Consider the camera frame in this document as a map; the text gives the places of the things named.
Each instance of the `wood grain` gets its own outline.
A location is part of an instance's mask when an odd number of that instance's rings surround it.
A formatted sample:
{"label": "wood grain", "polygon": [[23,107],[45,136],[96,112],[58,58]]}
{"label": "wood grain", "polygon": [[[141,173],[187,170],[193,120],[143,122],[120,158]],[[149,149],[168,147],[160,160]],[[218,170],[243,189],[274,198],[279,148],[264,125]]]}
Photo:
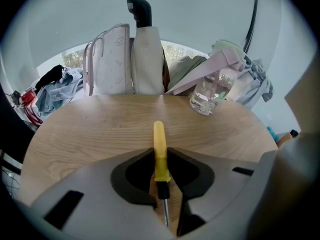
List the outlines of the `wood grain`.
{"label": "wood grain", "polygon": [[[212,116],[203,116],[182,96],[91,96],[55,111],[38,129],[23,163],[20,200],[30,205],[87,163],[152,147],[157,120],[164,123],[168,147],[254,162],[277,149],[261,121],[236,102],[225,101]],[[150,193],[157,193],[153,180]],[[170,229],[175,233],[182,194],[174,181],[170,194]],[[156,212],[163,221],[161,202]]]}

